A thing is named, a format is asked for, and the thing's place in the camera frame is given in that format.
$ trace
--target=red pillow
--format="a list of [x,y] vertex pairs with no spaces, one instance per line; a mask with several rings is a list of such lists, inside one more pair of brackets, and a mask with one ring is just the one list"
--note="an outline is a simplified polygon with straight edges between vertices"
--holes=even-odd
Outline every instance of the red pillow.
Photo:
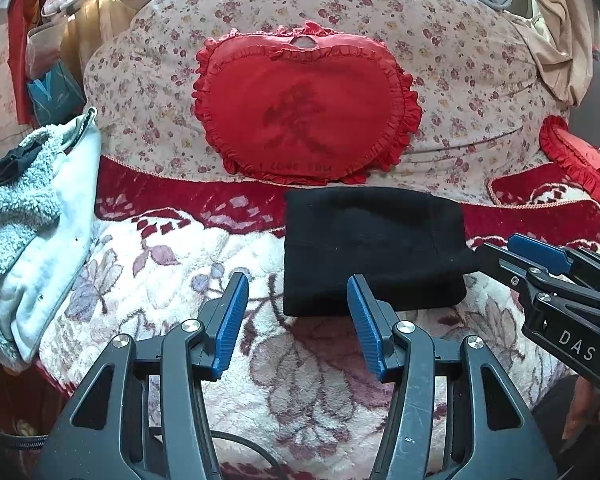
[[540,146],[546,156],[581,184],[600,203],[600,151],[568,132],[562,117],[549,116],[540,129]]
[[280,184],[361,184],[397,164],[422,117],[384,43],[306,22],[232,30],[196,59],[191,111],[226,171]]

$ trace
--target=black cloth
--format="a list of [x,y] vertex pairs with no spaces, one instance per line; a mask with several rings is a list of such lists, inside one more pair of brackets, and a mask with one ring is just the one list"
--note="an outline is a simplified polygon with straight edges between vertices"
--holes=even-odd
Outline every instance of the black cloth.
[[395,310],[453,306],[478,270],[458,203],[388,187],[286,194],[287,316],[345,316],[347,280],[363,274]]
[[553,386],[533,410],[537,423],[563,480],[600,479],[600,425],[588,426],[576,442],[563,449],[562,432],[573,399],[577,376]]
[[27,171],[41,149],[42,144],[35,140],[26,148],[16,146],[0,158],[0,186],[13,182]]

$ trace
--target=metal screw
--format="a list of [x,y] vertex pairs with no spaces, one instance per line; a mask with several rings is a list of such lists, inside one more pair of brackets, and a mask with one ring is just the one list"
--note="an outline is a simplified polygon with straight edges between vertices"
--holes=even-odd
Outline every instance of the metal screw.
[[416,326],[410,321],[398,321],[395,328],[403,334],[411,334],[416,331]]
[[185,332],[197,332],[202,325],[197,319],[187,319],[182,323],[182,330]]
[[113,338],[113,346],[116,348],[122,348],[129,344],[129,336],[126,334],[118,334]]
[[484,346],[484,341],[482,340],[482,338],[476,335],[468,336],[466,342],[468,343],[468,346],[470,346],[471,348],[475,348],[476,350]]

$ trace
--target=bed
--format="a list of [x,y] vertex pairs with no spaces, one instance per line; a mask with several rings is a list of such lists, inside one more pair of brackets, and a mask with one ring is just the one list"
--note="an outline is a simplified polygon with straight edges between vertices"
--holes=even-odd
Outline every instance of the bed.
[[[462,202],[469,246],[503,244],[524,228],[600,251],[600,206],[539,151],[542,121],[566,110],[504,13],[474,0],[154,0],[84,73],[103,134],[98,220],[37,366],[71,394],[116,333],[164,334],[241,270],[249,306],[230,370],[205,384],[209,424],[248,435],[295,478],[362,479],[391,386],[366,371],[350,320],[283,316],[285,188],[228,174],[191,111],[205,38],[304,20],[384,41],[414,75],[420,128],[400,163],[371,173],[367,186]],[[522,337],[521,307],[508,288],[481,274],[465,281],[457,307],[402,317],[435,336],[483,336],[534,405],[568,371]],[[150,412],[159,424],[155,390]],[[441,466],[445,415],[440,382],[431,470]],[[228,478],[268,475],[235,444],[218,443],[218,454]]]

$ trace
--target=blue bag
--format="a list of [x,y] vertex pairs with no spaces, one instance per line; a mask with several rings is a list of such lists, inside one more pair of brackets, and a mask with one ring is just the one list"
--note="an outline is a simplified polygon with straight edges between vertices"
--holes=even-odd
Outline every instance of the blue bag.
[[27,82],[27,91],[40,126],[64,124],[85,102],[80,86],[61,60],[40,79]]

